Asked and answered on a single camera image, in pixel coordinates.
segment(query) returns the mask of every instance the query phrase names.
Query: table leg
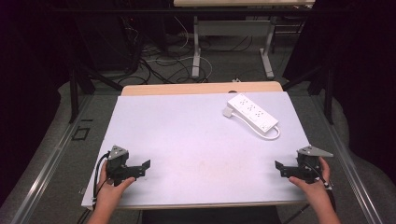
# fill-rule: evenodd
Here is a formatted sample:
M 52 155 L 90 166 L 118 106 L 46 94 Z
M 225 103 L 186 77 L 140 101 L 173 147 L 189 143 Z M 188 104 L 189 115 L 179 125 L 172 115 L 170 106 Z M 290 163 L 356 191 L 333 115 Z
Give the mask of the table leg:
M 199 35 L 198 35 L 198 18 L 194 17 L 194 59 L 192 62 L 192 78 L 199 77 L 199 66 L 200 66 L 200 58 L 201 57 L 201 49 L 199 48 Z
M 276 17 L 272 17 L 265 41 L 265 47 L 264 49 L 260 49 L 260 55 L 262 56 L 262 64 L 264 65 L 265 75 L 270 80 L 273 80 L 275 78 L 274 71 L 272 70 L 271 67 L 270 59 L 268 58 L 268 51 L 271 48 L 271 40 L 274 35 L 275 26 L 276 26 Z

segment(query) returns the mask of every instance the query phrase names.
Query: desk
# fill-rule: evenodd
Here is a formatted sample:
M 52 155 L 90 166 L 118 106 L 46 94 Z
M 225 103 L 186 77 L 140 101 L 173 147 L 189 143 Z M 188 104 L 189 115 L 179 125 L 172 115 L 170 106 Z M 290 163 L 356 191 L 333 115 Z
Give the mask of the desk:
M 98 159 L 117 145 L 129 150 L 128 166 L 151 160 L 151 167 L 124 192 L 119 207 L 305 202 L 275 168 L 274 160 L 296 165 L 296 150 L 308 145 L 290 98 L 281 90 L 277 82 L 125 87 Z M 236 95 L 229 91 L 244 92 L 274 115 L 281 136 L 265 141 L 240 120 L 223 117 L 222 109 Z M 92 206 L 92 185 L 93 174 L 82 206 Z
M 275 7 L 294 5 L 313 5 L 315 0 L 175 0 L 176 7 Z M 199 76 L 201 49 L 200 35 L 260 35 L 266 36 L 265 46 L 260 49 L 262 64 L 268 79 L 275 78 L 268 58 L 272 37 L 276 26 L 276 17 L 269 21 L 198 21 L 194 17 L 194 59 L 192 62 L 192 77 Z

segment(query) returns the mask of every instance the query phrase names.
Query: white power strip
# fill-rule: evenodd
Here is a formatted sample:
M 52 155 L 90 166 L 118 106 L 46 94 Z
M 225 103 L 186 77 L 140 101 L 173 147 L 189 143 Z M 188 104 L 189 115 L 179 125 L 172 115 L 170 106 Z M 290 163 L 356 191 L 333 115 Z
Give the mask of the white power strip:
M 258 135 L 265 139 L 276 139 L 280 135 L 276 127 L 278 120 L 268 114 L 264 109 L 254 104 L 244 94 L 238 94 L 229 100 L 223 115 L 230 118 L 236 116 L 250 126 Z M 278 132 L 275 137 L 266 137 L 266 133 L 275 128 Z

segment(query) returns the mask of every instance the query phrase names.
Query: wooden table edge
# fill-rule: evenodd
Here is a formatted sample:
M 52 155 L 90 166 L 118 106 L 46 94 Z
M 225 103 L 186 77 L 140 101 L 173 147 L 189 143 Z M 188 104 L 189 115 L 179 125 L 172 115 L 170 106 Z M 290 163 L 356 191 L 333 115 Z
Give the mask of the wooden table edge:
M 121 96 L 228 93 L 232 91 L 257 92 L 283 90 L 281 85 L 276 81 L 158 84 L 126 86 L 123 88 Z

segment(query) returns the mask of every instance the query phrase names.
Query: hand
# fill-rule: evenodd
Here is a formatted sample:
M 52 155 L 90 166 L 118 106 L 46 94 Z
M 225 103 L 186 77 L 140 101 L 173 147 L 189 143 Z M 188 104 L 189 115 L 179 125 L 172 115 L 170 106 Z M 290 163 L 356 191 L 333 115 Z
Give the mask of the hand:
M 122 193 L 135 182 L 134 177 L 130 177 L 116 187 L 104 183 L 107 182 L 106 166 L 107 161 L 103 163 L 101 168 L 99 183 L 97 184 L 99 193 L 97 195 L 95 210 L 93 211 L 89 223 L 107 223 L 111 214 L 119 204 Z
M 319 157 L 322 167 L 322 175 L 326 182 L 330 179 L 330 167 L 327 162 Z M 340 223 L 338 216 L 332 209 L 332 203 L 324 187 L 324 183 L 319 180 L 313 184 L 307 184 L 302 179 L 291 176 L 289 182 L 299 187 L 305 194 L 309 204 L 317 213 L 319 223 Z

